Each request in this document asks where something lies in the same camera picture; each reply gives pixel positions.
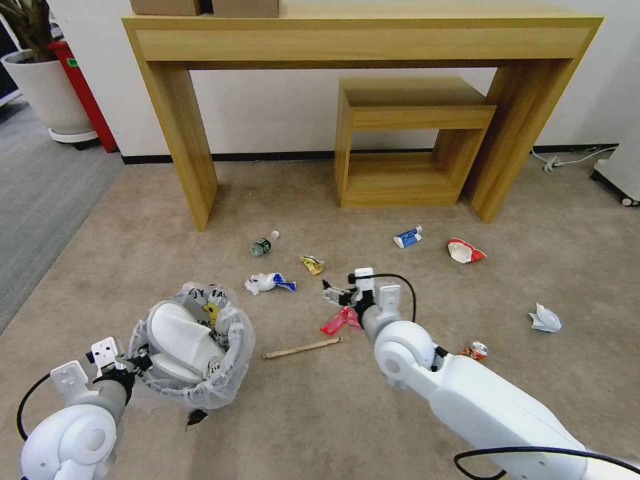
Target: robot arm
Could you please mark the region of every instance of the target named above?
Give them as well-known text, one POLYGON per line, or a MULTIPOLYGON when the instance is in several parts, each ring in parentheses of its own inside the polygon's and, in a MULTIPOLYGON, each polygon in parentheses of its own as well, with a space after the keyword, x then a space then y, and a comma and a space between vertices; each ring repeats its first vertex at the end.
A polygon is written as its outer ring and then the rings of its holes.
MULTIPOLYGON (((358 313, 374 344, 378 367, 392 386, 413 390, 426 399, 436 417, 476 449, 544 446, 586 452, 538 400, 475 360, 449 354, 420 325, 402 320, 400 286, 361 279, 372 275, 372 269, 357 269, 349 276, 352 288, 336 289, 325 283, 323 296, 358 313)), ((490 458, 515 479, 638 478, 608 463, 550 452, 501 453, 490 458)))
POLYGON ((25 442, 20 463, 29 480, 100 480, 115 461, 117 425, 136 374, 150 363, 144 353, 122 360, 113 337, 93 344, 87 358, 95 368, 74 360, 50 373, 67 401, 25 442))

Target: cardboard box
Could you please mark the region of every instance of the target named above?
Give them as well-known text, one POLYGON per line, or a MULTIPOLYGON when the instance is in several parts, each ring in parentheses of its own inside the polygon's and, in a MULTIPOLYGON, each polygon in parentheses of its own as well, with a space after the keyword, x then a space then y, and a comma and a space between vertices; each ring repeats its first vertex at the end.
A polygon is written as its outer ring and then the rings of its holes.
POLYGON ((211 12, 211 0, 131 0, 138 15, 180 15, 192 17, 211 12))
POLYGON ((213 0, 214 17, 277 18, 281 0, 213 0))

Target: yellow sticker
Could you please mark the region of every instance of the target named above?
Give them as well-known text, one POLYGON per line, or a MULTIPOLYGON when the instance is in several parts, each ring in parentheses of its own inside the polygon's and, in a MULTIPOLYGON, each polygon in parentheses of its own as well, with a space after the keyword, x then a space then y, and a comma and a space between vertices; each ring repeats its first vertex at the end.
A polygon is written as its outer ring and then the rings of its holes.
POLYGON ((216 304, 211 302, 206 302, 202 306, 202 310, 204 310, 209 314, 209 324, 210 326, 214 327, 215 319, 218 317, 218 312, 220 311, 220 309, 216 306, 216 304))

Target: wooden stick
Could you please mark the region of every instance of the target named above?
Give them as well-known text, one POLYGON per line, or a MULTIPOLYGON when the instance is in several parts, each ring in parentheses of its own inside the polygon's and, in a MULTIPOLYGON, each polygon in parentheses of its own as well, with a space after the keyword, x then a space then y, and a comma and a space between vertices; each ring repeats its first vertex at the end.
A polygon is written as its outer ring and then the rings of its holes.
POLYGON ((334 343, 342 342, 342 337, 333 338, 329 340, 322 340, 322 342, 311 343, 309 345, 303 345, 302 347, 296 347, 287 350, 278 350, 271 353, 264 353, 262 358, 264 360, 274 359, 278 357, 284 357, 285 355, 291 355, 292 353, 298 353, 307 350, 313 350, 320 347, 326 347, 327 345, 333 345, 334 343))

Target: wooden console table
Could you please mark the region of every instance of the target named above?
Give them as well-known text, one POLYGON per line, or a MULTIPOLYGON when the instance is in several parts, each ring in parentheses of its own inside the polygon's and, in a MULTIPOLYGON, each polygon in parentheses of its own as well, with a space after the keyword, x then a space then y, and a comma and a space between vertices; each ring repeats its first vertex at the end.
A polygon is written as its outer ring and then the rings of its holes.
POLYGON ((278 19, 123 19, 200 231, 217 180, 189 70, 497 67, 497 109, 465 185, 491 222, 601 22, 508 0, 285 0, 278 19))

